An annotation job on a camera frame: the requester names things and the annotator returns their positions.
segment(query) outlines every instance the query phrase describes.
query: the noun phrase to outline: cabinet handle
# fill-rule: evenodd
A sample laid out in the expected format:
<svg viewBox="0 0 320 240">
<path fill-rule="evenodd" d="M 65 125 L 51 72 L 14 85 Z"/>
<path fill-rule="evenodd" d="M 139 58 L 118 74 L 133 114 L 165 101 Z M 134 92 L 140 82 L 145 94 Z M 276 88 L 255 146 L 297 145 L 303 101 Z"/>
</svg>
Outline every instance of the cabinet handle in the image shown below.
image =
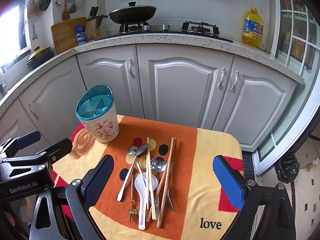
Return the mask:
<svg viewBox="0 0 320 240">
<path fill-rule="evenodd" d="M 132 65 L 132 59 L 129 58 L 129 74 L 130 74 L 131 78 L 134 78 L 134 76 L 132 74 L 132 70 L 131 70 L 131 65 Z"/>
<path fill-rule="evenodd" d="M 239 76 L 239 71 L 236 71 L 236 79 L 235 79 L 235 83 L 233 84 L 233 87 L 231 88 L 231 91 L 235 91 L 235 88 L 238 84 L 238 76 Z"/>
<path fill-rule="evenodd" d="M 222 70 L 221 70 L 221 78 L 220 78 L 220 82 L 219 82 L 219 85 L 218 85 L 218 89 L 220 89 L 221 88 L 221 86 L 222 86 L 222 84 L 223 84 L 223 79 L 224 79 L 224 73 L 225 73 L 225 69 L 223 68 Z"/>
<path fill-rule="evenodd" d="M 31 106 L 31 104 L 29 104 L 28 107 L 30 108 L 31 113 L 35 116 L 35 118 L 36 118 L 37 120 L 39 120 L 39 117 L 37 116 L 37 113 L 36 113 L 36 111 L 33 109 L 33 107 Z"/>
</svg>

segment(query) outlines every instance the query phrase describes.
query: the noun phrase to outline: gas stove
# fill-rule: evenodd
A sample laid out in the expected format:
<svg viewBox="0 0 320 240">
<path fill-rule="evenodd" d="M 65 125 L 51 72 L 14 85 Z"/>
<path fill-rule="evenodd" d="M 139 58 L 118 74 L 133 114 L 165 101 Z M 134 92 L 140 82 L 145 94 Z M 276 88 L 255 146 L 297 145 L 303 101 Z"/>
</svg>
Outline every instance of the gas stove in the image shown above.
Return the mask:
<svg viewBox="0 0 320 240">
<path fill-rule="evenodd" d="M 128 34 L 142 34 L 142 33 L 176 33 L 176 34 L 190 34 L 195 36 L 209 37 L 217 40 L 233 42 L 232 40 L 219 36 L 219 28 L 216 25 L 211 25 L 205 22 L 191 22 L 186 21 L 182 24 L 180 31 L 171 31 L 169 25 L 163 25 L 163 30 L 150 30 L 149 23 L 141 22 L 134 24 L 124 24 L 120 26 L 119 33 L 96 39 L 96 41 L 104 40 L 106 38 L 113 38 L 118 36 L 124 36 Z"/>
</svg>

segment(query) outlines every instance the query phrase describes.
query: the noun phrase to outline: yellow cooking oil bottle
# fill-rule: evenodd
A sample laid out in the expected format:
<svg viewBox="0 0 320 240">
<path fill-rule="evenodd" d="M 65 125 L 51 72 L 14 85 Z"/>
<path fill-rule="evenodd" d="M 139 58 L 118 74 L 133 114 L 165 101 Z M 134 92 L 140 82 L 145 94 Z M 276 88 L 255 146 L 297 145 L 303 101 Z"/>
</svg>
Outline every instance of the yellow cooking oil bottle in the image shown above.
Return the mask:
<svg viewBox="0 0 320 240">
<path fill-rule="evenodd" d="M 243 16 L 242 42 L 254 47 L 260 46 L 262 38 L 263 21 L 259 13 L 262 11 L 252 7 Z"/>
</svg>

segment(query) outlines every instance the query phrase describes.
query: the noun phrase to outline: screw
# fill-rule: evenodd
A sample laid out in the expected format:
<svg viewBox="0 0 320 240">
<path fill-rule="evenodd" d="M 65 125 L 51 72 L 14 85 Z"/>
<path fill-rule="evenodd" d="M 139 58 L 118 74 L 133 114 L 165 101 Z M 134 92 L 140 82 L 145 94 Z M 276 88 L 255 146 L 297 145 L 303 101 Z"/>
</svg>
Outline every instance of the screw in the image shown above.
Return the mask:
<svg viewBox="0 0 320 240">
<path fill-rule="evenodd" d="M 252 180 L 252 179 L 249 179 L 248 180 L 248 185 L 249 186 L 254 186 L 254 185 L 256 185 L 256 182 L 254 180 Z"/>
<path fill-rule="evenodd" d="M 80 183 L 81 183 L 81 180 L 75 179 L 75 180 L 72 182 L 72 185 L 73 185 L 73 186 L 78 186 Z"/>
<path fill-rule="evenodd" d="M 285 186 L 284 186 L 282 183 L 279 183 L 279 184 L 278 184 L 278 188 L 279 188 L 279 189 L 285 189 Z"/>
<path fill-rule="evenodd" d="M 40 166 L 38 167 L 38 170 L 41 171 L 41 170 L 43 170 L 44 168 L 45 168 L 45 165 L 42 164 L 42 165 L 40 165 Z"/>
</svg>

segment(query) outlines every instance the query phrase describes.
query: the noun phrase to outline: speckled granite countertop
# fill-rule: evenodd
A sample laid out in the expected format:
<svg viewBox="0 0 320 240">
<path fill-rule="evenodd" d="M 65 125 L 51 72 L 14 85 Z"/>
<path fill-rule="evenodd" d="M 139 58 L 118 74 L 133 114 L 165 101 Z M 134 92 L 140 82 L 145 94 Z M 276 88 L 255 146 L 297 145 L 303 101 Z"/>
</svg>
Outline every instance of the speckled granite countertop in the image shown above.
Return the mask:
<svg viewBox="0 0 320 240">
<path fill-rule="evenodd" d="M 228 53 L 232 53 L 241 57 L 245 57 L 263 65 L 266 65 L 286 76 L 295 80 L 296 82 L 303 84 L 304 79 L 284 66 L 275 57 L 270 56 L 268 53 L 255 49 L 250 46 L 246 46 L 240 42 L 230 43 L 227 41 L 221 41 L 213 38 L 199 37 L 189 34 L 165 34 L 165 33 L 150 33 L 150 34 L 138 34 L 127 35 L 114 38 L 108 38 L 100 41 L 87 42 L 84 45 L 76 46 L 69 49 L 54 58 L 50 59 L 46 63 L 42 64 L 38 68 L 29 72 L 24 76 L 17 84 L 15 84 L 0 101 L 0 118 L 10 106 L 10 104 L 29 86 L 32 82 L 38 79 L 41 75 L 46 73 L 51 68 L 55 67 L 60 62 L 68 59 L 69 57 L 79 54 L 85 51 L 93 49 L 101 49 L 111 46 L 128 45 L 128 44 L 144 44 L 144 43 L 162 43 L 162 44 L 178 44 L 178 45 L 190 45 L 208 49 L 216 49 Z"/>
</svg>

